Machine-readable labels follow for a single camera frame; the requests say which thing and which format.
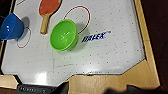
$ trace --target logo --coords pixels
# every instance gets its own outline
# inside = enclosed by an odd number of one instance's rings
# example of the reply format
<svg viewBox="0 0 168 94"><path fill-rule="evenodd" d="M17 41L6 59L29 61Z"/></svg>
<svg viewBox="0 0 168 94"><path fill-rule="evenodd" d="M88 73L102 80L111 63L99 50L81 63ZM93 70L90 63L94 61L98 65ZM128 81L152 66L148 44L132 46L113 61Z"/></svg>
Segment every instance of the logo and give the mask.
<svg viewBox="0 0 168 94"><path fill-rule="evenodd" d="M94 34L94 35L90 35L90 36L85 36L83 38L82 42L104 39L104 38L106 38L105 35L108 33L111 33L111 31L107 31L107 32L99 33L99 34Z"/></svg>

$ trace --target rubber face of paddle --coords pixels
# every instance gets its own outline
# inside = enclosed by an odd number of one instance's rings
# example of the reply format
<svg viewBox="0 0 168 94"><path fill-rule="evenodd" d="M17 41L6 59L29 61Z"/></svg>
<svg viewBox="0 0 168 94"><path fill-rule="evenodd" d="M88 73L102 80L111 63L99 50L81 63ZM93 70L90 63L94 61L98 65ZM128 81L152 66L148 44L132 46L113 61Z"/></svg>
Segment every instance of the rubber face of paddle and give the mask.
<svg viewBox="0 0 168 94"><path fill-rule="evenodd" d="M45 15L47 13L53 13L57 10L61 0L42 0L40 3L39 14Z"/></svg>

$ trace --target paddle handle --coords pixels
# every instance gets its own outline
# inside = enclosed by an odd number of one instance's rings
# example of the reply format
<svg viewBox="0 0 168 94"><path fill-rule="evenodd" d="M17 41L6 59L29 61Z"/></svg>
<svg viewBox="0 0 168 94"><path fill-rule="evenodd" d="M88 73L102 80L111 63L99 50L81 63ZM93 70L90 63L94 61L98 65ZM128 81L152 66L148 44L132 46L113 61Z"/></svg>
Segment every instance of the paddle handle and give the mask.
<svg viewBox="0 0 168 94"><path fill-rule="evenodd" d="M40 29L40 33L41 34L46 34L47 33L47 28L48 28L48 23L49 23L49 19L50 19L50 13L47 13L45 15L43 15L43 21L41 24L41 29Z"/></svg>

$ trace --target orange object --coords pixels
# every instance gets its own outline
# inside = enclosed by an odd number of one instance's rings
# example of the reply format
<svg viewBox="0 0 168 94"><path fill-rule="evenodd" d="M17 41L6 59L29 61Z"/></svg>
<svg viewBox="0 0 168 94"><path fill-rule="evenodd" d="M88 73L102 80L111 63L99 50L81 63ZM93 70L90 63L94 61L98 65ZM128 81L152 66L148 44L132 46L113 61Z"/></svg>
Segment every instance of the orange object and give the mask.
<svg viewBox="0 0 168 94"><path fill-rule="evenodd" d="M39 14L43 17L41 34L47 33L50 16L59 8L62 0L42 0L40 3Z"/></svg>

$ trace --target air hockey table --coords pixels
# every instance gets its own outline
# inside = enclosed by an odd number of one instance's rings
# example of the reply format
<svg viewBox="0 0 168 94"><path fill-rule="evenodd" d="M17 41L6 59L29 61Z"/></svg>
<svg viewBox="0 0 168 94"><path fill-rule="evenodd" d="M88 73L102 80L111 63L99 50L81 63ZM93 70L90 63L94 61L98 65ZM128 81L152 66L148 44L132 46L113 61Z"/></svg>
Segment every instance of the air hockey table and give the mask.
<svg viewBox="0 0 168 94"><path fill-rule="evenodd" d="M40 34L40 2L15 1L13 13L25 28L21 38L4 41L4 75L17 75L32 85L69 81L70 93L100 93L108 87L123 91L127 84L160 85L140 0L62 0L46 35ZM79 39L72 49L55 51L50 33L63 19L74 21Z"/></svg>

